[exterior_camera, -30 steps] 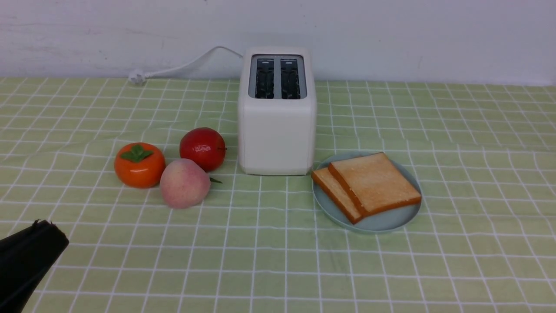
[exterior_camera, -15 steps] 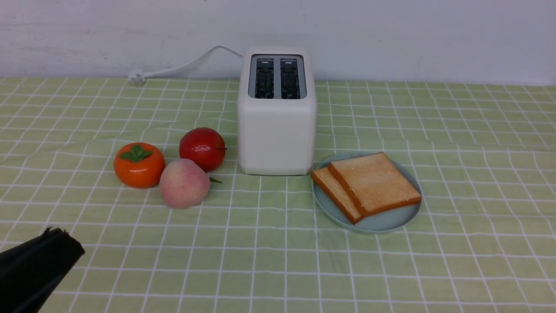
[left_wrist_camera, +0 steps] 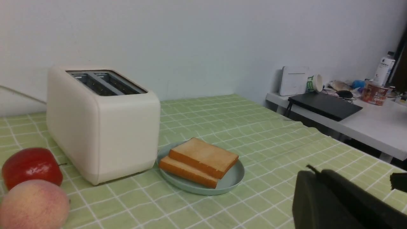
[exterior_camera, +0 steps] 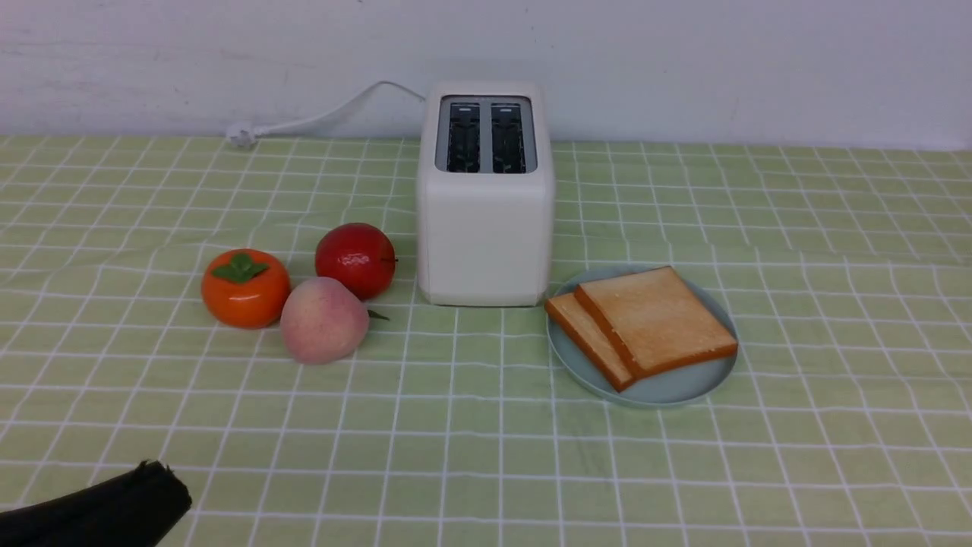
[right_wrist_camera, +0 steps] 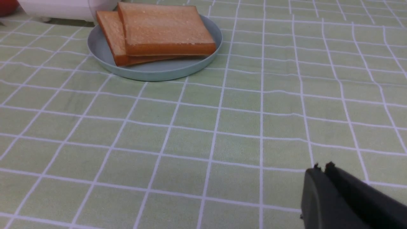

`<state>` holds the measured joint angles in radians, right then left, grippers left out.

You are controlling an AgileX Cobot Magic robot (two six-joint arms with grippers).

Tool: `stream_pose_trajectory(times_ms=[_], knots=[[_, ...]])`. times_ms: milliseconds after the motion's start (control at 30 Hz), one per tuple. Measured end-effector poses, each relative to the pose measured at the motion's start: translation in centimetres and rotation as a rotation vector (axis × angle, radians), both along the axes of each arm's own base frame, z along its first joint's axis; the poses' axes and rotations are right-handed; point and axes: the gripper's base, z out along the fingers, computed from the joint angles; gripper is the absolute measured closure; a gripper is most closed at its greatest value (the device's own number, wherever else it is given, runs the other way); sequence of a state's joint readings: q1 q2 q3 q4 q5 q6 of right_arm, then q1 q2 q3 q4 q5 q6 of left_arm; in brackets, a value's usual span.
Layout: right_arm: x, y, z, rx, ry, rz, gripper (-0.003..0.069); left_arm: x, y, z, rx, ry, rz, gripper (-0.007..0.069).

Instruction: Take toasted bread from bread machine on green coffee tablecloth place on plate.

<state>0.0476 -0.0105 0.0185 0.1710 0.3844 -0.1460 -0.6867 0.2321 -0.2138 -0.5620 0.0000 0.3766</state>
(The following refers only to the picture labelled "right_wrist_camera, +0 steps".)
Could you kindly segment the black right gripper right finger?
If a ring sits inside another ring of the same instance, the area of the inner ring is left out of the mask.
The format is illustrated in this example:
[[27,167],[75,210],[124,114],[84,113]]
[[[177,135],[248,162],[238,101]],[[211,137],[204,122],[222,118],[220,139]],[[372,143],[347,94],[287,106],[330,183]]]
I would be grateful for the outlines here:
[[334,184],[347,205],[372,229],[405,229],[406,205],[371,187],[333,162],[324,174]]

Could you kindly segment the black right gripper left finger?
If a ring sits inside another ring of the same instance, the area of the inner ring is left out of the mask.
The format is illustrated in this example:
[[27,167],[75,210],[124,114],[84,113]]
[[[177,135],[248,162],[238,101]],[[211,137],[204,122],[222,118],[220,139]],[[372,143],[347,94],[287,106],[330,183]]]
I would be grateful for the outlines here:
[[315,164],[304,174],[301,219],[305,229],[370,229]]

